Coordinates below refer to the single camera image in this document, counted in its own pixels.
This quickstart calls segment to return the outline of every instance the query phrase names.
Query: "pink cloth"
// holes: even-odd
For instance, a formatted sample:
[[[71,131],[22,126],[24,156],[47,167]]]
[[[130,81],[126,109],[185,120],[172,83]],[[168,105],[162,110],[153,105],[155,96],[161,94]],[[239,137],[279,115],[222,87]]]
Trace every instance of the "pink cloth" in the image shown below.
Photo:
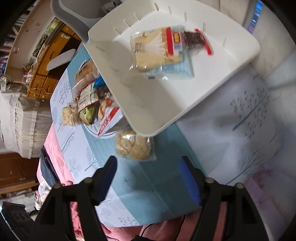
[[[72,185],[74,183],[74,180],[64,161],[64,157],[63,157],[61,148],[59,146],[53,125],[49,130],[44,146],[61,183],[64,185]],[[40,163],[37,169],[37,178],[39,182],[44,181],[41,174]],[[70,206],[72,210],[72,221],[73,221],[74,232],[77,236],[83,237],[82,228],[81,228],[81,224],[80,224],[80,220],[77,212],[77,203],[72,202]],[[224,227],[225,213],[226,213],[226,204],[221,203],[219,220],[217,224],[216,233],[214,236],[214,241],[218,241],[221,239],[221,234]],[[188,241],[190,239],[199,216],[200,216],[199,211],[187,214],[185,216],[177,241]],[[183,220],[183,216],[175,219],[167,220],[161,223],[155,223],[145,230],[143,236],[155,241],[175,240],[176,233],[181,226],[182,220]],[[111,227],[105,227],[103,224],[101,224],[101,226],[104,233],[108,237],[108,240],[110,241],[116,241],[116,240],[130,241],[136,235],[141,235],[144,229],[147,227],[147,225],[145,225],[145,226],[137,226],[137,227],[111,228]]]

